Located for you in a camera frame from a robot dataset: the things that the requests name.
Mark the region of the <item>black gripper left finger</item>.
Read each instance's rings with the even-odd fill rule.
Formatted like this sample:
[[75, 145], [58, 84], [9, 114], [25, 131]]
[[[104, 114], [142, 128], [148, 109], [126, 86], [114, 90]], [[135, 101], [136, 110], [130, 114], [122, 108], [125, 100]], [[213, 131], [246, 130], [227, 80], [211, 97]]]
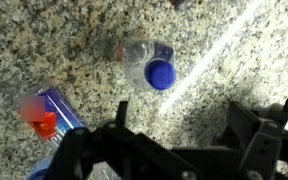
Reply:
[[86, 180], [105, 162], [123, 180], [204, 180], [197, 166], [125, 127], [128, 103], [119, 103], [115, 118], [91, 131], [69, 130], [44, 180]]

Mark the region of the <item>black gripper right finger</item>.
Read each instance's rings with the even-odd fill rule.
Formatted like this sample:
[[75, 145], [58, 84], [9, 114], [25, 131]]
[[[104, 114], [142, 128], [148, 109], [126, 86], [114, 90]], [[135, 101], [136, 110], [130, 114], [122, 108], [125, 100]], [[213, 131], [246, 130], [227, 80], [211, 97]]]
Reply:
[[288, 98], [283, 104], [247, 109], [239, 101], [228, 107], [227, 126], [215, 144], [242, 153], [239, 165], [250, 180], [288, 180], [276, 171], [278, 161], [288, 165]]

